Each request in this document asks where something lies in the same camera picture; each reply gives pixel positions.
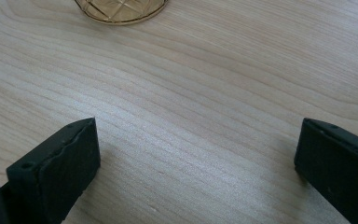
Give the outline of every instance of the table surface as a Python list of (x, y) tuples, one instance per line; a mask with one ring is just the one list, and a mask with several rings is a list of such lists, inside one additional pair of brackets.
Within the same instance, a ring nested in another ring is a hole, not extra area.
[(115, 27), (0, 0), (0, 185), (89, 117), (102, 167), (63, 223), (347, 223), (293, 159), (305, 117), (358, 134), (358, 1), (170, 0)]

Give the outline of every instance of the black clamp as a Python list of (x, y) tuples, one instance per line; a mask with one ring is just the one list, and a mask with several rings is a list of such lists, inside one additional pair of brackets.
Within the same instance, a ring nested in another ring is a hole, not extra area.
[(7, 168), (0, 224), (56, 224), (101, 165), (95, 119), (66, 125)]
[(304, 119), (296, 170), (350, 223), (358, 223), (358, 136), (336, 125)]

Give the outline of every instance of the wooden table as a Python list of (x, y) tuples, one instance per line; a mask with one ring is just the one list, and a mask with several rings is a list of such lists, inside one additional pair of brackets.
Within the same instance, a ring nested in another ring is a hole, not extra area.
[(358, 1), (171, 0), (113, 27), (0, 0), (0, 185), (89, 117), (102, 167), (64, 223), (347, 223), (293, 159), (304, 117), (358, 134)]

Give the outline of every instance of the gold metal rim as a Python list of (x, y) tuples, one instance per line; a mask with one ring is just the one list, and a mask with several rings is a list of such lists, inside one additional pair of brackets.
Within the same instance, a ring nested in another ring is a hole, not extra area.
[(165, 6), (167, 5), (167, 2), (168, 0), (164, 0), (164, 4), (161, 5), (161, 7), (159, 7), (158, 9), (156, 9), (155, 11), (151, 12), (150, 14), (142, 17), (142, 18), (139, 18), (139, 19), (135, 19), (135, 20), (131, 20), (131, 21), (102, 21), (102, 20), (99, 20), (98, 18), (95, 18), (93, 17), (92, 15), (88, 14), (87, 11), (85, 10), (82, 10), (90, 19), (94, 20), (94, 21), (97, 21), (97, 22), (100, 22), (100, 23), (103, 23), (103, 24), (107, 24), (107, 25), (117, 25), (117, 26), (120, 26), (120, 25), (131, 25), (131, 24), (135, 24), (135, 23), (138, 23), (138, 22), (141, 22), (141, 21), (147, 21), (153, 17), (155, 17), (157, 14), (159, 14), (159, 12), (165, 8)]

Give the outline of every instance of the small hole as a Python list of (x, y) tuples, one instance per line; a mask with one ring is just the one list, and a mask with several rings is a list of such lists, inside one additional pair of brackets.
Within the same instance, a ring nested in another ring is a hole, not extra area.
[(21, 166), (21, 168), (22, 169), (29, 169), (29, 168), (31, 168), (33, 166), (34, 166), (34, 164), (32, 162), (26, 162)]

